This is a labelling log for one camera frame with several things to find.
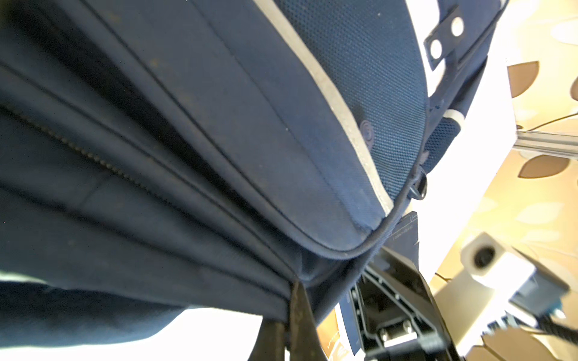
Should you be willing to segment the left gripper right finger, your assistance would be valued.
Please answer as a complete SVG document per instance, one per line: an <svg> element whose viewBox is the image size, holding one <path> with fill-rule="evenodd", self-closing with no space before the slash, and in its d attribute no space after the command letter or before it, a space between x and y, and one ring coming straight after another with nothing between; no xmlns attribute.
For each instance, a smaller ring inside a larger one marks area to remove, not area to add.
<svg viewBox="0 0 578 361"><path fill-rule="evenodd" d="M317 334L307 291L301 283L293 287L289 311L291 361L326 361Z"/></svg>

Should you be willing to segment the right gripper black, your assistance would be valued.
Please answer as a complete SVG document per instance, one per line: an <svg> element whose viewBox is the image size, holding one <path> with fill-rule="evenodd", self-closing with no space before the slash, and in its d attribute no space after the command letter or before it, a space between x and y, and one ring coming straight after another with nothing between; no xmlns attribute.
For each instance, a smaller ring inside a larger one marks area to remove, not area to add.
<svg viewBox="0 0 578 361"><path fill-rule="evenodd" d="M382 248L349 291L365 360L460 360L429 286L406 257Z"/></svg>

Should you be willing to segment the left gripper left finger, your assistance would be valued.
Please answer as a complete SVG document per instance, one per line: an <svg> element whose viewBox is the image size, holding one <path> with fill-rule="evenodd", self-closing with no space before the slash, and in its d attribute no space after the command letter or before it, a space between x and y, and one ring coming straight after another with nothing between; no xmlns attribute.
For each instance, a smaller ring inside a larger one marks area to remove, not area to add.
<svg viewBox="0 0 578 361"><path fill-rule="evenodd" d="M263 319L248 361L284 361L285 324Z"/></svg>

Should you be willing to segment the navy blue student backpack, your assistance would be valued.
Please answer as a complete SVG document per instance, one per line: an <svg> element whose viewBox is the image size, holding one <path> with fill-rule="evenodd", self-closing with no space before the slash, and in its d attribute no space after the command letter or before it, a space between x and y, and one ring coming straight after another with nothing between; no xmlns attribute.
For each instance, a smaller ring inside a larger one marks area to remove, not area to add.
<svg viewBox="0 0 578 361"><path fill-rule="evenodd" d="M505 1L3 1L1 346L322 320L466 114Z"/></svg>

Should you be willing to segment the brown cover book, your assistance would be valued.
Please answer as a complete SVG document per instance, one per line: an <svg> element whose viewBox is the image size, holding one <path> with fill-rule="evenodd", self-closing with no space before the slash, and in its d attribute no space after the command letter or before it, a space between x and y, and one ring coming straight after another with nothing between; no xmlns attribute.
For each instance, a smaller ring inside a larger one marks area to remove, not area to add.
<svg viewBox="0 0 578 361"><path fill-rule="evenodd" d="M342 322L339 309L334 308L317 327L322 350L329 361L353 360Z"/></svg>

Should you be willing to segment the dark blue book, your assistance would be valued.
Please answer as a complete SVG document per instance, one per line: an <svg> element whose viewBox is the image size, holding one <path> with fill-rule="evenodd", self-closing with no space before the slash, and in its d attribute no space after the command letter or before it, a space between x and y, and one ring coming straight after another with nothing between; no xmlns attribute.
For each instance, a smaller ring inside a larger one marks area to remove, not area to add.
<svg viewBox="0 0 578 361"><path fill-rule="evenodd" d="M356 317L352 306L351 297L346 293L336 308L338 328L340 331L341 343L352 352L353 356L361 356L361 341L358 334Z"/></svg>

